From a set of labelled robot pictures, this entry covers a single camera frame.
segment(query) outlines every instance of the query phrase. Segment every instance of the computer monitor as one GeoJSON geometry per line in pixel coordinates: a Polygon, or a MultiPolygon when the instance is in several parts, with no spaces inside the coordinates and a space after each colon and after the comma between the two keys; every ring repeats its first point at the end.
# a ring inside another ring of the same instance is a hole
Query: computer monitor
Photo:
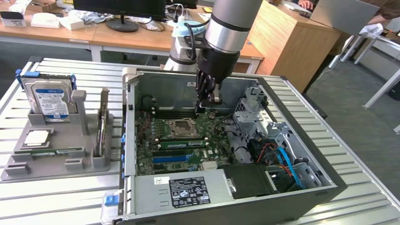
{"type": "Polygon", "coordinates": [[[167,0],[167,5],[181,4],[185,8],[197,8],[197,0],[167,0]]]}
{"type": "Polygon", "coordinates": [[[120,20],[107,21],[108,27],[120,32],[137,30],[136,23],[124,20],[125,15],[152,18],[159,21],[165,16],[165,0],[75,0],[73,8],[120,15],[120,20]]]}

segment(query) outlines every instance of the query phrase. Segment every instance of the wooden desk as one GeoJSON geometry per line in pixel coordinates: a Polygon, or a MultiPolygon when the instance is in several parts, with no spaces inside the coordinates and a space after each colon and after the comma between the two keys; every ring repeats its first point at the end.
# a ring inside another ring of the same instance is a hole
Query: wooden desk
{"type": "MultiPolygon", "coordinates": [[[[0,0],[0,11],[8,11],[9,6],[9,2],[0,0]]],[[[203,21],[197,12],[201,12],[201,7],[189,10],[193,20],[203,21]]],[[[96,62],[101,62],[101,51],[169,56],[172,27],[168,25],[164,25],[163,32],[139,28],[133,33],[121,33],[109,29],[105,23],[71,31],[63,26],[59,29],[31,27],[31,15],[35,13],[29,10],[25,12],[27,27],[5,27],[0,22],[0,41],[91,49],[92,60],[96,62]]],[[[255,46],[247,43],[235,72],[256,73],[263,59],[255,46]]]]}
{"type": "Polygon", "coordinates": [[[303,92],[339,36],[340,31],[264,1],[249,33],[265,57],[257,74],[285,76],[303,92]]]}

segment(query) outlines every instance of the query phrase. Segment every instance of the motherboard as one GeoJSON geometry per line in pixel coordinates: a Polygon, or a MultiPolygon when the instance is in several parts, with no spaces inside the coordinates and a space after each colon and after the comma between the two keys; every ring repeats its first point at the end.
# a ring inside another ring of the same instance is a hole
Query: motherboard
{"type": "Polygon", "coordinates": [[[140,112],[137,129],[139,176],[216,169],[231,164],[235,156],[216,111],[196,118],[157,119],[140,112]]]}

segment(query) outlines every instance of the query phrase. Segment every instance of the monitor stand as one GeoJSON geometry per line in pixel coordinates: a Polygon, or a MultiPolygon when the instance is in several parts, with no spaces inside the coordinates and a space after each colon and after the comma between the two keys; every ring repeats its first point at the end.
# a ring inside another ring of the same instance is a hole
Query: monitor stand
{"type": "Polygon", "coordinates": [[[137,30],[139,26],[135,22],[124,20],[124,15],[120,15],[119,19],[111,19],[107,21],[107,26],[119,32],[133,32],[137,30]]]}

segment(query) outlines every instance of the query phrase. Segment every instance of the person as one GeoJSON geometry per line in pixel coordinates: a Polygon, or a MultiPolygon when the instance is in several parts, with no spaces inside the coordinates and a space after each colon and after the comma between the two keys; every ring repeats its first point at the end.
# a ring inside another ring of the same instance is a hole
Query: person
{"type": "MultiPolygon", "coordinates": [[[[400,17],[400,0],[361,0],[361,1],[380,7],[376,15],[369,20],[367,25],[384,23],[384,22],[389,21],[391,19],[400,17]]],[[[309,2],[308,0],[299,0],[299,5],[304,8],[311,9],[311,5],[308,2],[309,2]]],[[[320,65],[304,91],[303,91],[303,94],[307,93],[308,89],[311,88],[311,85],[317,80],[324,69],[331,64],[335,56],[341,54],[344,43],[345,43],[347,39],[349,39],[349,37],[351,37],[351,35],[347,33],[343,33],[340,35],[340,37],[333,45],[333,48],[329,51],[329,54],[328,54],[327,58],[324,59],[321,65],[320,65]]]]}

